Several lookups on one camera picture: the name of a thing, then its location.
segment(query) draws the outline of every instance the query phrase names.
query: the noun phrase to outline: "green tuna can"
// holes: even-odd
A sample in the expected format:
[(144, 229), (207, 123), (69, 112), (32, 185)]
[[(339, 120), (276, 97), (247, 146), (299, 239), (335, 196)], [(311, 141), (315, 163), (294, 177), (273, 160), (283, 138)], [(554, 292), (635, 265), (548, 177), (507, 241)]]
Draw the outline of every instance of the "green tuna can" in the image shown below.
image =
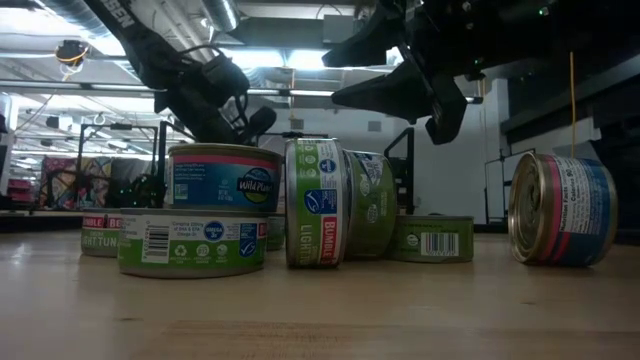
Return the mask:
[(120, 272), (195, 279), (260, 270), (267, 218), (246, 212), (122, 209)]
[(388, 257), (424, 263), (471, 261), (473, 218), (399, 215)]
[(396, 221), (395, 179), (383, 155), (344, 151), (349, 187), (345, 258), (375, 258), (389, 246)]
[(287, 264), (335, 268), (348, 230), (342, 147), (337, 140), (295, 139), (285, 153)]
[(121, 219), (120, 209), (84, 209), (80, 240), (82, 253), (116, 257)]
[(284, 246), (284, 215), (270, 216), (269, 229), (267, 231), (267, 251), (276, 251)]

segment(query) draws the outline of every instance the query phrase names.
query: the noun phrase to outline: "can label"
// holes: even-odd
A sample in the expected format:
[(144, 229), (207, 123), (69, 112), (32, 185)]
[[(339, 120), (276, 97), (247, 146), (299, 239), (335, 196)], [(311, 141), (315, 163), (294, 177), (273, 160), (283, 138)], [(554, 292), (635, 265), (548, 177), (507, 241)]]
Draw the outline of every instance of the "can label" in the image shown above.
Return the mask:
[(389, 245), (396, 219), (395, 182), (380, 154), (345, 151), (351, 203), (346, 255), (379, 256)]
[(121, 215), (107, 213), (85, 213), (82, 218), (80, 244), (83, 249), (92, 249), (116, 255), (120, 237)]
[(469, 261), (473, 259), (473, 221), (435, 217), (398, 220), (389, 255), (417, 262)]
[(601, 254), (611, 230), (611, 191), (600, 163), (545, 156), (554, 192), (552, 235), (543, 262), (583, 266)]
[(295, 150), (298, 264), (337, 265), (345, 216), (342, 152), (333, 141), (310, 139), (298, 139)]
[(175, 155), (171, 161), (174, 205), (278, 206), (279, 168), (266, 160), (222, 155)]
[(262, 265), (267, 219), (125, 215), (122, 266), (190, 269)]
[(283, 216), (272, 216), (269, 218), (267, 250), (280, 250), (284, 246), (284, 223)]

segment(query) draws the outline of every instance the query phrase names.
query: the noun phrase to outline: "yellow cable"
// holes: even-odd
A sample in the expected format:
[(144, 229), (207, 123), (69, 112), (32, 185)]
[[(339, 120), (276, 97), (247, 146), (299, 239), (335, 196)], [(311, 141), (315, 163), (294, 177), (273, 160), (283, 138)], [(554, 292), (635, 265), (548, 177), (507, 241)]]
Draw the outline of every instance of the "yellow cable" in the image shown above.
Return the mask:
[(575, 157), (576, 146), (576, 79), (573, 66), (573, 51), (569, 53), (569, 86), (571, 88), (571, 157)]
[(58, 59), (58, 61), (62, 61), (62, 62), (72, 62), (72, 61), (76, 61), (82, 59), (85, 55), (87, 55), (87, 52), (89, 51), (89, 47), (87, 46), (84, 51), (82, 52), (82, 54), (78, 55), (78, 56), (74, 56), (72, 58), (69, 59), (63, 59), (63, 58), (59, 58), (58, 55), (56, 55), (56, 53), (54, 52), (53, 54), (55, 55), (56, 59)]

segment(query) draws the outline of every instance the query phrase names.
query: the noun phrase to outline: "blue tuna can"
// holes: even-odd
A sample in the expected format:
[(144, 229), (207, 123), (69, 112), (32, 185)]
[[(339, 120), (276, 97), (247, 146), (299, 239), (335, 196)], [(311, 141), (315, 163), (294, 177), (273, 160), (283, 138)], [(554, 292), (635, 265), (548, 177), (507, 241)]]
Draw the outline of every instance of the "blue tuna can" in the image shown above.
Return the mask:
[(188, 144), (169, 149), (165, 206), (275, 212), (282, 157), (260, 148)]

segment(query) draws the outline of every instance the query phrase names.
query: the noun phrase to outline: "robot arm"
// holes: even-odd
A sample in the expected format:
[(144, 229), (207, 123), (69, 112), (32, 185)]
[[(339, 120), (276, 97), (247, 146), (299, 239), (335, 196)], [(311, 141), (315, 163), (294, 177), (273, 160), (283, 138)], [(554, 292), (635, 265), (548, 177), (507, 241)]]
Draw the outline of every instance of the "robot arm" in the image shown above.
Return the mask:
[(86, 4), (120, 41), (131, 66), (146, 86), (165, 90), (155, 96), (155, 111), (169, 108), (199, 142), (252, 145), (275, 122), (275, 112), (263, 108), (247, 120), (225, 120), (218, 109), (234, 97), (247, 96), (249, 81), (240, 68), (219, 52), (202, 64), (179, 52), (142, 24), (124, 0), (86, 0)]

